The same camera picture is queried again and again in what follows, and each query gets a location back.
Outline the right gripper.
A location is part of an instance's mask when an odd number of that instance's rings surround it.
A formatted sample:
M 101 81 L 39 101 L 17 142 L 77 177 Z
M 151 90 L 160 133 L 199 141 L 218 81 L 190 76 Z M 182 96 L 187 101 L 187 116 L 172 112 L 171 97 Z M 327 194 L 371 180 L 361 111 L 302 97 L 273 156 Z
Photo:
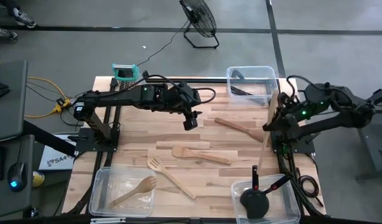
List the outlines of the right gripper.
M 271 123 L 264 124 L 262 129 L 264 131 L 281 131 L 298 126 L 299 122 L 296 115 L 298 109 L 298 106 L 295 105 L 291 107 L 278 106 Z

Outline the angled wooden spatula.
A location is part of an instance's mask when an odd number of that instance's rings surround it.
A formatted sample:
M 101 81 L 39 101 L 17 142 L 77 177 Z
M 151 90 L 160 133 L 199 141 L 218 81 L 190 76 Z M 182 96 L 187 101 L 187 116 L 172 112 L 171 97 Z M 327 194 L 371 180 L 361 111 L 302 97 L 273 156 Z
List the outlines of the angled wooden spatula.
M 239 124 L 232 123 L 230 121 L 227 121 L 218 117 L 215 118 L 215 122 L 231 127 L 233 129 L 237 129 L 241 132 L 244 132 L 250 135 L 253 139 L 257 140 L 258 142 L 263 142 L 264 140 L 264 131 L 262 129 L 246 128 Z

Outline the narrow wooden spatula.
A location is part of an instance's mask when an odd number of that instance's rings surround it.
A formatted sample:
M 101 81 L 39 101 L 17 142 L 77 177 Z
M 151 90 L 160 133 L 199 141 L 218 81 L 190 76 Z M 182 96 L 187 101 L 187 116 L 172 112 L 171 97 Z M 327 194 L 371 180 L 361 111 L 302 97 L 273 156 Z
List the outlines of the narrow wooden spatula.
M 271 121 L 273 120 L 273 116 L 275 114 L 275 110 L 277 107 L 277 96 L 278 96 L 278 91 L 274 90 L 274 92 L 271 95 L 271 100 L 269 103 L 269 109 L 268 109 L 268 118 L 266 124 L 269 125 Z M 268 138 L 269 138 L 269 132 L 265 131 L 264 132 L 264 138 L 263 138 L 263 144 L 261 147 L 261 153 L 260 153 L 260 158 L 259 158 L 259 163 L 258 163 L 258 173 L 261 172 L 261 167 L 263 164 L 263 158 L 264 158 L 264 149 L 266 148 L 266 145 L 268 143 Z

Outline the wooden spoon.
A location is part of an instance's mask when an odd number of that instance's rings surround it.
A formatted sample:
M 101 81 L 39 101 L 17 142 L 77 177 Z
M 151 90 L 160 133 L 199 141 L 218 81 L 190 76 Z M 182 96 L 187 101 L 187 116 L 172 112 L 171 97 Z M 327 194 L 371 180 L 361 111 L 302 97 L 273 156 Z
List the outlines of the wooden spoon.
M 229 159 L 193 152 L 189 148 L 181 147 L 181 146 L 174 146 L 172 148 L 172 155 L 178 158 L 199 158 L 199 159 L 205 159 L 208 161 L 219 162 L 222 164 L 228 164 L 228 165 L 232 164 L 232 161 Z

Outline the black spatula red-marked handle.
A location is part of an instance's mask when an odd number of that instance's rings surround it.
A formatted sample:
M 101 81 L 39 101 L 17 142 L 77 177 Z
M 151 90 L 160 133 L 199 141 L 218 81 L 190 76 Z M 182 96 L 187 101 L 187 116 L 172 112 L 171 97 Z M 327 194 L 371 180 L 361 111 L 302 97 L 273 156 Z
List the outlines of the black spatula red-marked handle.
M 291 177 L 289 175 L 285 175 L 285 176 L 281 177 L 279 180 L 277 180 L 273 184 L 271 184 L 270 188 L 266 189 L 263 192 L 263 194 L 267 195 L 267 194 L 271 193 L 272 191 L 277 190 L 282 185 L 284 185 L 286 182 L 288 182 L 290 180 L 290 178 Z
M 263 218 L 269 209 L 269 200 L 259 189 L 258 166 L 252 166 L 251 188 L 246 189 L 240 197 L 240 203 L 246 210 L 248 219 Z

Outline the wooden spork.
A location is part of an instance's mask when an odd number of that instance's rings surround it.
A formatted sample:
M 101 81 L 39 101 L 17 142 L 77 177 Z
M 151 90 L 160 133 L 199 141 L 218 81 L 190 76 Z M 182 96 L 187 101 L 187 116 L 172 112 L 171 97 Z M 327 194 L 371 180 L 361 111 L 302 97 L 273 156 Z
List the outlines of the wooden spork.
M 108 204 L 109 208 L 113 208 L 117 205 L 119 205 L 121 202 L 125 201 L 129 197 L 132 197 L 136 194 L 144 194 L 147 192 L 152 191 L 157 185 L 157 179 L 154 176 L 148 176 L 145 179 L 143 179 L 137 187 L 132 189 L 130 192 L 118 197 L 117 199 L 113 200 Z

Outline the clear plastic storage bin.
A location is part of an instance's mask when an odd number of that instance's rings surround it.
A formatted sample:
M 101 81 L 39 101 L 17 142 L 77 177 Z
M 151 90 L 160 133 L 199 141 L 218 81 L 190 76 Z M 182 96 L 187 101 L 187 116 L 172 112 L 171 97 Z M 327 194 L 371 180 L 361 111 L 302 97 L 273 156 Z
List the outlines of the clear plastic storage bin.
M 154 207 L 155 191 L 134 194 L 112 205 L 111 202 L 134 190 L 147 177 L 155 177 L 151 169 L 102 167 L 95 176 L 88 211 L 102 217 L 148 217 Z
M 260 177 L 259 189 L 264 192 L 283 176 L 283 174 L 276 174 Z M 290 181 L 266 195 L 269 200 L 269 209 L 263 218 L 248 219 L 246 210 L 240 203 L 240 197 L 246 189 L 251 188 L 251 181 L 238 181 L 231 186 L 232 204 L 237 224 L 298 224 L 300 210 Z
M 233 70 L 238 70 L 244 76 L 244 83 L 241 83 L 241 80 L 237 78 L 231 78 Z M 264 106 L 267 106 L 274 90 L 278 90 L 276 75 L 270 66 L 228 67 L 226 79 L 229 103 L 232 106 L 260 106 L 249 101 L 248 98 L 260 98 L 266 102 Z M 231 85 L 251 93 L 251 95 L 235 95 L 231 92 Z

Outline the slotted wooden spatula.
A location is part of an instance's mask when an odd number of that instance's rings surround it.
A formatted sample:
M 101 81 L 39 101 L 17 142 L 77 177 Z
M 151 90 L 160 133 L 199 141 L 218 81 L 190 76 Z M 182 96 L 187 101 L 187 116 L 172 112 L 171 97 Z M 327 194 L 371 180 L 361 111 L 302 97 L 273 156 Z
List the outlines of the slotted wooden spatula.
M 196 195 L 193 194 L 186 186 L 181 183 L 181 181 L 177 180 L 166 168 L 163 161 L 158 156 L 148 157 L 147 165 L 154 171 L 160 172 L 164 176 L 166 176 L 170 181 L 172 181 L 180 190 L 182 190 L 186 195 L 188 195 L 191 199 L 195 199 Z

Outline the black floor fan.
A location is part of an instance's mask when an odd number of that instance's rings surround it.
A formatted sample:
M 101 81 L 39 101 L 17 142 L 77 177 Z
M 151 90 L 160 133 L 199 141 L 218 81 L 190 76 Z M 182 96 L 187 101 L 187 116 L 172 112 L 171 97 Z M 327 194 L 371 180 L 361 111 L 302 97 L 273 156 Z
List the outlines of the black floor fan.
M 204 0 L 179 0 L 179 3 L 189 21 L 189 24 L 183 32 L 184 38 L 195 49 L 217 49 L 220 45 L 216 37 L 217 24 L 215 18 Z M 204 38 L 214 38 L 215 45 L 212 46 L 197 46 L 188 37 L 187 33 L 193 26 L 195 30 Z

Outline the white printed box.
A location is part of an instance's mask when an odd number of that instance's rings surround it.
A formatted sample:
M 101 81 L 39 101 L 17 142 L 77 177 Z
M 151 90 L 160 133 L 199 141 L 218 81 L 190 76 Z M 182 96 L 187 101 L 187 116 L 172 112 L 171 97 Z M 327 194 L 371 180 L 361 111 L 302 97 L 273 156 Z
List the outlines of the white printed box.
M 39 170 L 72 170 L 73 163 L 74 157 L 56 151 L 50 146 L 44 146 L 42 158 L 39 164 Z

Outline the black diagonal beam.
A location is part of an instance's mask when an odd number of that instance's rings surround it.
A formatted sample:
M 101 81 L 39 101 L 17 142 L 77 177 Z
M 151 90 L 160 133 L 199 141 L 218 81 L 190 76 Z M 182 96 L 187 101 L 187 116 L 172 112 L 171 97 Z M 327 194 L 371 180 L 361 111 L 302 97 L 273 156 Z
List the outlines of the black diagonal beam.
M 28 122 L 23 122 L 22 128 L 23 135 L 33 135 L 35 140 L 45 146 L 49 146 L 58 152 L 64 153 L 68 156 L 75 157 L 75 146 L 60 139 L 53 134 L 39 128 L 38 126 Z

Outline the gray desk top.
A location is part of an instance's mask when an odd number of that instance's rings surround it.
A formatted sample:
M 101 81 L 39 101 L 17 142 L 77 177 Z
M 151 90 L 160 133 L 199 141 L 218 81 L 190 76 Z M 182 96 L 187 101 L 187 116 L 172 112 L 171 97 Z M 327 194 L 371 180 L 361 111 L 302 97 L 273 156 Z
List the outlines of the gray desk top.
M 24 123 L 28 62 L 0 63 L 0 83 L 9 93 L 0 97 L 0 141 L 21 135 Z
M 3 178 L 0 180 L 0 217 L 22 212 L 31 205 L 32 192 L 32 153 L 34 138 L 23 136 L 19 138 L 1 141 L 0 147 L 4 147 Z M 7 182 L 7 172 L 17 162 L 26 163 L 27 185 L 20 192 L 13 192 Z

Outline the black computer mouse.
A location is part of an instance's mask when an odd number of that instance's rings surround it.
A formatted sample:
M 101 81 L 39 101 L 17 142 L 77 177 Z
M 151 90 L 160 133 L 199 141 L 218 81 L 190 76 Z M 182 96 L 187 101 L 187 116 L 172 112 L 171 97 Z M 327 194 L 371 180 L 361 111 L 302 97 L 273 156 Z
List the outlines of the black computer mouse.
M 27 185 L 26 163 L 17 162 L 10 166 L 7 172 L 7 182 L 13 192 L 22 191 Z

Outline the person's shoe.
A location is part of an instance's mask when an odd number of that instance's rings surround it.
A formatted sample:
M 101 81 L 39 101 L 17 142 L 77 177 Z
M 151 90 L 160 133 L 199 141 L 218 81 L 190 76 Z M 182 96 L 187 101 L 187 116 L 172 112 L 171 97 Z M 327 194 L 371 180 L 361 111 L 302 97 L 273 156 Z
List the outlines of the person's shoe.
M 0 38 L 15 42 L 17 40 L 17 34 L 13 31 L 0 28 Z
M 13 15 L 17 24 L 20 26 L 26 26 L 30 29 L 37 26 L 37 24 L 26 13 L 20 11 L 18 8 L 13 9 Z

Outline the black metal table frame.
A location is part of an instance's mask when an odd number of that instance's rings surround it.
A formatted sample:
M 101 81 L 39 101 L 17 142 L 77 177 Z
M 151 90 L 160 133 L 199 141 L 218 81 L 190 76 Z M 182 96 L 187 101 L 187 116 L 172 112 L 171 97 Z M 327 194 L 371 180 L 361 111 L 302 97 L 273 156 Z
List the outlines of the black metal table frame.
M 198 107 L 198 127 L 185 131 L 179 114 L 152 113 L 126 106 L 111 113 L 110 120 L 120 124 L 117 151 L 111 156 L 113 167 L 145 168 L 147 158 L 158 156 L 165 168 L 196 198 L 193 200 L 162 174 L 157 175 L 153 218 L 231 218 L 234 215 L 230 188 L 234 182 L 248 180 L 251 167 L 259 163 L 262 145 L 247 134 L 215 122 L 225 119 L 246 128 L 258 128 L 266 122 L 266 106 L 232 106 L 224 78 L 188 78 L 189 85 L 201 88 L 202 99 L 216 97 Z M 193 152 L 226 158 L 222 164 L 199 158 L 178 158 L 174 146 Z M 264 149 L 262 175 L 279 173 L 277 157 Z

